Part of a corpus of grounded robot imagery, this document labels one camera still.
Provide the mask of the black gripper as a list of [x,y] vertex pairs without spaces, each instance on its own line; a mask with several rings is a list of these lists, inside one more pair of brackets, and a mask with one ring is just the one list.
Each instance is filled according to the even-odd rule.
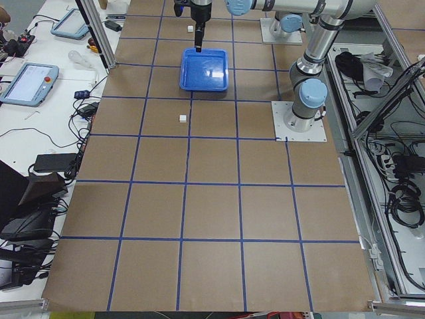
[[212,1],[211,0],[190,0],[191,18],[196,22],[195,25],[195,51],[202,52],[203,38],[205,35],[206,22],[211,19]]

